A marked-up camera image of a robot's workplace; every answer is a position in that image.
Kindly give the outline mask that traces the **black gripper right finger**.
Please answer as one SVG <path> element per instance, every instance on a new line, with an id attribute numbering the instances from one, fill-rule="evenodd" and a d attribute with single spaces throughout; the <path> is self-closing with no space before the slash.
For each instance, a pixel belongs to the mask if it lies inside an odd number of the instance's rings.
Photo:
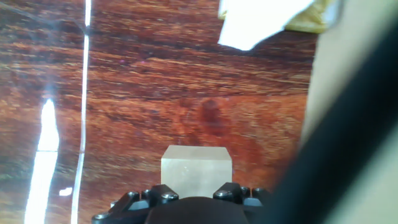
<path id="1" fill-rule="evenodd" d="M 254 223 L 270 196 L 271 193 L 265 188 L 250 189 L 235 182 L 226 182 L 213 193 L 213 199 L 237 205 L 249 224 Z"/>

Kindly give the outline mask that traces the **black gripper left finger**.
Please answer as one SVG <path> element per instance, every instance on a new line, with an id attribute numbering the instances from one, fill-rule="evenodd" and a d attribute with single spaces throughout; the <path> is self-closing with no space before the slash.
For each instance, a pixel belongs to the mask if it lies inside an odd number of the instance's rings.
<path id="1" fill-rule="evenodd" d="M 105 212 L 93 215 L 92 224 L 144 224 L 152 209 L 179 199 L 165 184 L 154 185 L 142 192 L 130 191 L 113 202 Z"/>

